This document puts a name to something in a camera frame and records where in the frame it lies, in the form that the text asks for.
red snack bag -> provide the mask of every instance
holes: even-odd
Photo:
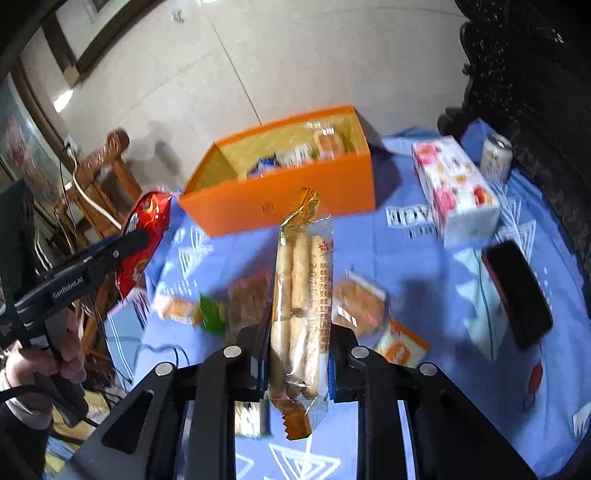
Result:
[[[121,266],[115,271],[115,284],[123,298],[141,278],[164,232],[170,226],[171,198],[170,193],[148,192],[139,198],[125,221],[122,235],[133,232],[136,228],[144,228],[148,232],[150,241],[146,248],[123,260]]]

floral tissue box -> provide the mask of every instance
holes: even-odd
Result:
[[[445,248],[493,235],[499,201],[453,137],[414,143],[413,160]]]

snack package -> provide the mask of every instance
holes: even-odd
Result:
[[[273,293],[269,391],[289,440],[328,410],[332,255],[332,218],[305,189],[281,224]]]
[[[275,158],[283,168],[298,168],[312,162],[312,149],[307,144],[302,144],[290,152],[277,152]]]
[[[177,296],[167,296],[157,293],[152,302],[152,308],[163,320],[174,320],[185,325],[197,326],[203,323],[201,309],[196,301],[182,299]]]
[[[396,320],[390,320],[375,351],[391,364],[415,368],[429,350],[429,344]]]
[[[148,246],[123,260],[115,271],[115,284],[125,298],[142,277],[145,267],[170,226],[171,193],[148,192],[141,196],[125,221],[122,235],[144,228],[150,238]]]
[[[351,270],[335,285],[332,322],[352,329],[360,337],[375,332],[385,316],[386,292]]]
[[[263,438],[271,433],[269,399],[258,402],[234,402],[234,434],[240,437]]]
[[[259,273],[232,283],[228,286],[228,332],[238,333],[244,327],[261,322],[265,304],[271,300],[269,294],[270,275]]]
[[[331,160],[345,154],[343,137],[332,122],[309,123],[308,126],[314,129],[314,142],[316,142],[319,159]]]
[[[274,168],[277,168],[275,154],[270,157],[261,157],[258,162],[256,162],[253,169],[248,173],[247,177],[264,177],[268,170],[273,170]]]
[[[203,295],[199,296],[199,301],[193,301],[157,293],[152,308],[163,320],[202,326],[204,330],[218,335],[226,332],[225,306]]]

human hand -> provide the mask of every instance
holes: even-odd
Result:
[[[60,373],[62,377],[75,384],[82,383],[86,379],[80,339],[76,333],[78,319],[71,310],[66,312],[68,332],[63,336],[62,344],[58,346],[63,362],[58,364],[50,353],[35,347],[23,348],[20,342],[15,342],[6,363],[6,378],[11,387],[33,385],[35,373],[41,375]],[[51,400],[45,395],[32,393],[19,397],[19,400],[31,410],[51,410]]]

black cable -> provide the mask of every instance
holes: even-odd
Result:
[[[153,347],[152,345],[148,345],[147,343],[140,343],[138,349],[135,351],[134,366],[133,366],[134,371],[138,365],[139,354],[144,349],[150,350],[150,352],[152,352],[152,353],[162,353],[162,352],[165,352],[166,350],[172,349],[174,351],[174,357],[176,359],[175,367],[178,368],[178,350],[175,345],[161,345],[159,347]]]
[[[173,349],[175,350],[175,354],[177,357],[177,365],[176,367],[178,368],[178,351],[180,351],[183,356],[185,357],[185,360],[187,361],[187,366],[191,365],[191,362],[189,361],[189,355],[187,354],[187,351],[181,347],[180,345],[173,345],[171,343],[167,343],[165,345],[161,345],[159,347],[155,347],[152,345],[149,345],[147,343],[142,343],[142,341],[139,338],[135,338],[135,337],[126,337],[126,336],[121,336],[121,337],[107,337],[105,335],[105,340],[111,340],[111,341],[120,341],[120,342],[138,342],[139,343],[139,347],[138,349],[135,351],[135,359],[134,359],[134,366],[133,366],[133,370],[135,370],[137,361],[138,361],[138,356],[139,353],[145,348],[150,350],[153,353],[161,353],[162,351],[166,351],[166,350],[170,350]]]
[[[63,404],[59,398],[54,396],[53,392],[51,392],[50,390],[46,390],[45,388],[40,387],[39,385],[21,385],[19,387],[12,387],[8,390],[3,390],[0,392],[0,404],[10,400],[11,398],[20,397],[22,395],[27,395],[29,393],[39,393],[41,395],[45,395],[46,397],[49,397],[54,404],[60,406],[65,410],[72,411],[72,406],[67,406]],[[81,419],[81,421],[90,425],[91,427],[97,428],[99,426],[99,424],[97,424],[96,422],[86,418],[85,414],[81,415],[80,412],[76,411],[74,411],[74,413],[77,413],[78,418]]]
[[[123,387],[123,390],[125,391],[125,395],[129,395],[129,390],[127,390],[127,386],[125,385],[125,382],[129,382],[130,385],[133,385],[134,383],[127,378],[122,372],[121,370],[119,370],[115,364],[113,364],[113,368],[117,371],[117,373],[121,376],[121,378],[124,380],[124,382],[121,382],[121,386]],[[113,395],[114,397],[120,398],[121,400],[123,400],[121,397],[117,396],[117,395]]]
[[[67,435],[62,435],[61,433],[56,432],[53,427],[51,427],[51,430],[49,432],[49,436],[51,438],[56,439],[56,440],[60,440],[61,442],[73,443],[74,445],[78,445],[78,446],[80,446],[84,443],[84,441],[82,441],[80,439],[68,437]]]
[[[491,313],[488,309],[488,302],[486,301],[486,295],[484,293],[484,286],[482,285],[482,262],[480,258],[478,258],[478,254],[476,250],[474,250],[474,257],[478,262],[478,282],[480,283],[480,293],[482,294],[482,301],[484,302],[484,308],[486,309],[486,319],[488,321],[488,335],[491,337],[491,361],[495,359],[495,350],[494,350],[494,343],[495,340],[492,336],[492,325],[491,325]]]

